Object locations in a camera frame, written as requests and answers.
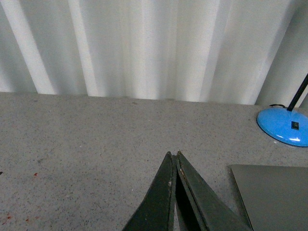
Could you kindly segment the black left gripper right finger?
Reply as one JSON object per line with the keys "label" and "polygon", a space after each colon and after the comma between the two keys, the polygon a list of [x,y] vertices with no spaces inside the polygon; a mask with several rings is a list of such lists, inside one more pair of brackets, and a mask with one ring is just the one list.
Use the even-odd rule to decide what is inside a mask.
{"label": "black left gripper right finger", "polygon": [[251,227],[230,210],[178,152],[176,199],[184,226],[189,231],[250,231]]}

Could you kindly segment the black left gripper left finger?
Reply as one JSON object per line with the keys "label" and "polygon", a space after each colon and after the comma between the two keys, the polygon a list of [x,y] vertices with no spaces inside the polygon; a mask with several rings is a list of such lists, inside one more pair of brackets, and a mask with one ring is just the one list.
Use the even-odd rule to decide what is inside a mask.
{"label": "black left gripper left finger", "polygon": [[143,201],[123,230],[174,230],[176,179],[175,156],[167,152]]}

